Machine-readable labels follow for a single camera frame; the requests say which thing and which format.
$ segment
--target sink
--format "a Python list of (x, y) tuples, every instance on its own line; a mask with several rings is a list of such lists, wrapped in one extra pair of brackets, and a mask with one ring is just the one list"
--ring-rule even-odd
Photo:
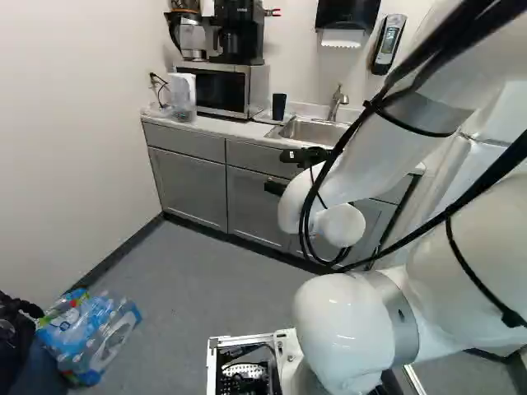
[(334, 146), (348, 128), (349, 125), (346, 123), (335, 123), (309, 118), (293, 118), (283, 128), (272, 130), (266, 137), (281, 137), (299, 142)]

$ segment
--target gray carpet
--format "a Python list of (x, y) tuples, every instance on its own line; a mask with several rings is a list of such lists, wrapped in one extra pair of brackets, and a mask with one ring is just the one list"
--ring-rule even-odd
[[(86, 395), (203, 395), (210, 336), (291, 326), (296, 289), (312, 275), (164, 222), (92, 290), (132, 298), (144, 316)], [(471, 355), (417, 366), (428, 395), (515, 394), (504, 368)]]

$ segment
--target cabinet handle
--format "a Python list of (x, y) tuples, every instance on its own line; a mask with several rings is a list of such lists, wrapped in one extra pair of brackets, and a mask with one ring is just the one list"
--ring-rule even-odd
[(282, 196), (283, 193), (286, 192), (286, 188), (287, 185), (275, 181), (273, 177), (269, 177), (263, 185), (263, 190), (265, 192), (269, 192), (272, 195), (276, 196)]

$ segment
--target faucet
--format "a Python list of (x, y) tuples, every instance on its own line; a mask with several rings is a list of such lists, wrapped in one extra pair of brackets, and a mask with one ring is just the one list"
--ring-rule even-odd
[(326, 118), (327, 121), (335, 122), (335, 119), (337, 117), (338, 107), (340, 105), (349, 104), (349, 97), (347, 97), (347, 95), (344, 95), (340, 91), (342, 87), (343, 87), (343, 84), (339, 83), (337, 90), (335, 91), (335, 93), (333, 93), (333, 97), (331, 98), (331, 104), (329, 105), (328, 117)]

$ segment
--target white wall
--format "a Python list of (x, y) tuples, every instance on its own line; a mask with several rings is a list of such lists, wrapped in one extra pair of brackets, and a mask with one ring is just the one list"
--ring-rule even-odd
[(160, 212), (139, 109), (173, 46), (165, 6), (0, 13), (1, 290), (47, 305)]
[(288, 99), (326, 105), (338, 82), (350, 96), (349, 107), (359, 108), (383, 81), (366, 70), (379, 22), (391, 13), (408, 17), (398, 58), (408, 51), (413, 34), (433, 0), (382, 0), (374, 33), (363, 49), (323, 48), (315, 32), (318, 0), (263, 0), (266, 8), (282, 9), (282, 17), (266, 18), (264, 57), (271, 65), (271, 92)]

